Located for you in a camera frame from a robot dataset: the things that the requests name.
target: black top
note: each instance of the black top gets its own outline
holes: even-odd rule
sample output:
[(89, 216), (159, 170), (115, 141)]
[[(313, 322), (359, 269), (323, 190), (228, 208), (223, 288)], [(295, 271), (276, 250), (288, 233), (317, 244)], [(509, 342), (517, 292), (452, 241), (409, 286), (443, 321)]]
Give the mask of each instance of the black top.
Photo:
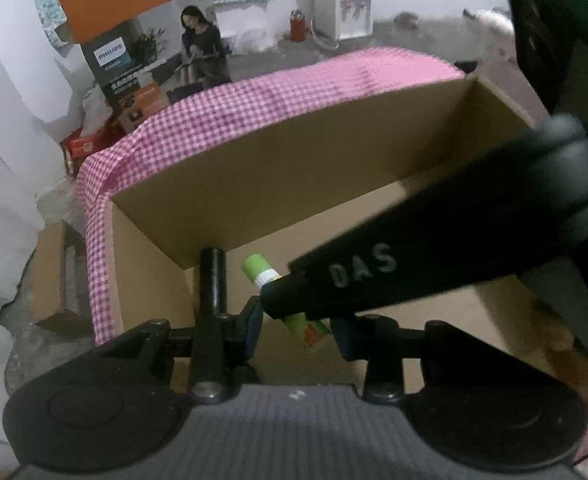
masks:
[(192, 28), (188, 28), (183, 33), (183, 45), (187, 55), (191, 57), (218, 56), (221, 59), (225, 58), (220, 31), (216, 25), (210, 24), (201, 34), (196, 34)]

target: red thermos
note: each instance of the red thermos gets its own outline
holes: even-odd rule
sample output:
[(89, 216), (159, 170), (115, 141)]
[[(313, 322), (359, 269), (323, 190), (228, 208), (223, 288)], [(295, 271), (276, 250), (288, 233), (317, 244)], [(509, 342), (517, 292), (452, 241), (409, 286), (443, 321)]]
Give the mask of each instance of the red thermos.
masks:
[(300, 9), (292, 10), (289, 14), (289, 39), (292, 41), (305, 41), (307, 30), (305, 28), (305, 15)]

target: open cardboard box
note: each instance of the open cardboard box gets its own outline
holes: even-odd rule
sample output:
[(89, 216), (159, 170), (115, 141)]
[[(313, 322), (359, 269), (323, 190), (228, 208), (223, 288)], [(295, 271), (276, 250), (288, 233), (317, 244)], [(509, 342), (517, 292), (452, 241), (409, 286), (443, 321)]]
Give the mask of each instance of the open cardboard box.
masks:
[[(298, 116), (200, 153), (115, 195), (107, 207), (110, 308), (117, 332), (150, 318), (194, 323), (199, 252), (228, 251), (229, 312), (255, 294), (242, 261), (287, 262), (491, 147), (528, 118), (484, 80), (389, 92)], [(442, 319), (548, 370), (530, 327), (533, 295), (514, 277), (381, 309), (401, 326)], [(266, 319), (253, 360), (265, 383), (356, 383), (333, 342), (309, 354)], [(406, 366), (409, 391), (422, 386)]]

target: pink checkered fabric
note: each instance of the pink checkered fabric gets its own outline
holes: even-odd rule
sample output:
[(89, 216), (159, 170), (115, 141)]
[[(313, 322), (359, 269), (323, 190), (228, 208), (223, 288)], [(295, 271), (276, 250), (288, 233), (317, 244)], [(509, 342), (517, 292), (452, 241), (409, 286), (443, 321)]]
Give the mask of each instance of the pink checkered fabric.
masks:
[(361, 50), (201, 92), (166, 108), (111, 148), (90, 156), (80, 169), (77, 192), (87, 215), (96, 343), (114, 336), (105, 252), (109, 197), (189, 156), (278, 121), (345, 101), (462, 76), (448, 63), (410, 50)]

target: red box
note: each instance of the red box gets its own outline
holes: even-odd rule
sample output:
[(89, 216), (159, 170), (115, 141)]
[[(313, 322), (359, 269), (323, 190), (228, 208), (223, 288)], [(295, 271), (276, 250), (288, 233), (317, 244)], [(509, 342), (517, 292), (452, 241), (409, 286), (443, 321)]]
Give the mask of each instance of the red box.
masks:
[(76, 175), (80, 170), (80, 165), (88, 156), (113, 146), (126, 136), (125, 130), (117, 119), (110, 119), (105, 126), (90, 136), (80, 137), (81, 130), (82, 128), (78, 128), (60, 143), (65, 168), (67, 168), (67, 173), (69, 174), (72, 174), (69, 168), (70, 162), (73, 166), (73, 174)]

